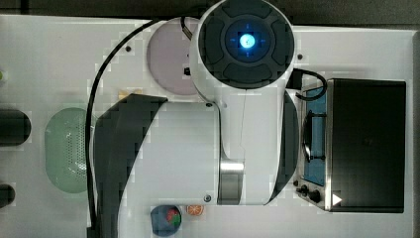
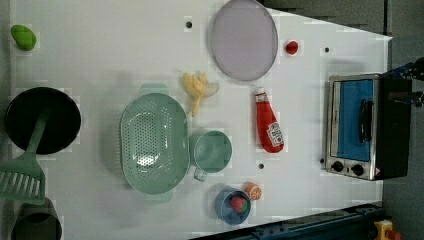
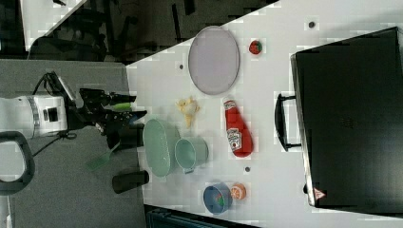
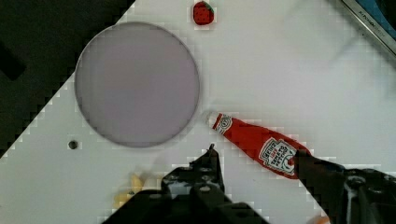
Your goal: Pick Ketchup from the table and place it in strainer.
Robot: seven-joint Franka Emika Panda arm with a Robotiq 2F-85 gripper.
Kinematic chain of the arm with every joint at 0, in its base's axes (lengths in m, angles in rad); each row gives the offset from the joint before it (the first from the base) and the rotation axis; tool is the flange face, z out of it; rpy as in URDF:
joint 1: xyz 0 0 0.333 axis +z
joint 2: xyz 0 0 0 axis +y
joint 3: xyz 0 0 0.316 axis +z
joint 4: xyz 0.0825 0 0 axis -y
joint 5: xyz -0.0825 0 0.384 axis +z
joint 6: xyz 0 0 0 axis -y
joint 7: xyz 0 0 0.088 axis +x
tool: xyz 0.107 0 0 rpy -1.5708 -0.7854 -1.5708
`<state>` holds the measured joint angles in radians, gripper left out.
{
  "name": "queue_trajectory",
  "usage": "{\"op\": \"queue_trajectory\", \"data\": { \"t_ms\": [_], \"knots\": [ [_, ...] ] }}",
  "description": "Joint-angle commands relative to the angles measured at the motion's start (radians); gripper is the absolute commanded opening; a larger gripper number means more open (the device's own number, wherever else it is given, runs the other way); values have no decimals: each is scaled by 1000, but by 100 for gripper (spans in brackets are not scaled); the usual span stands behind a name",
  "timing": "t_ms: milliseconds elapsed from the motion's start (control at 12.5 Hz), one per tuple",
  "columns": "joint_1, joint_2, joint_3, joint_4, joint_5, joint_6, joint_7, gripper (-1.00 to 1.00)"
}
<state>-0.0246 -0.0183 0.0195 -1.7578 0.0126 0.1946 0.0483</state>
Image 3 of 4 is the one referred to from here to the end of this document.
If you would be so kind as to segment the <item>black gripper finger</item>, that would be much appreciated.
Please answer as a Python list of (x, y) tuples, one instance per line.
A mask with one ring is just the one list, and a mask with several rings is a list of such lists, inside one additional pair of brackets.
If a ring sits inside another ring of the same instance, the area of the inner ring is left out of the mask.
[(146, 114), (147, 114), (146, 110), (127, 112), (125, 114), (126, 123), (127, 124), (134, 124), (136, 121), (140, 120)]
[(136, 96), (118, 94), (115, 92), (110, 92), (109, 96), (110, 96), (109, 103), (111, 105), (123, 104), (123, 103), (134, 103), (136, 101)]

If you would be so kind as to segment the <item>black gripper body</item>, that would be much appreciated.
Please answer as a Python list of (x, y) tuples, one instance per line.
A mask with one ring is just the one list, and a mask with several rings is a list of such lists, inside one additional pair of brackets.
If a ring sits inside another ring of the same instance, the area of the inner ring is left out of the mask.
[(108, 105), (115, 105), (109, 103), (109, 93), (101, 89), (81, 88), (79, 95), (83, 100), (82, 106), (78, 106), (76, 97), (67, 94), (65, 108), (68, 130), (95, 126), (102, 136), (106, 136), (107, 146), (110, 149), (120, 142), (118, 131), (124, 124), (125, 112), (106, 109)]

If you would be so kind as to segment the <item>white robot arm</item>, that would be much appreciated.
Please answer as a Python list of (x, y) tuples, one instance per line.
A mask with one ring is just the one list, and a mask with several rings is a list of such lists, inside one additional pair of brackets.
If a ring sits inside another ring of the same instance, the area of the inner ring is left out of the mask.
[(18, 131), (28, 139), (47, 137), (86, 126), (96, 127), (106, 137), (107, 146), (123, 143), (123, 132), (147, 114), (145, 110), (132, 111), (136, 98), (101, 89), (82, 88), (82, 105), (66, 93), (59, 96), (20, 96), (1, 100), (1, 130)]

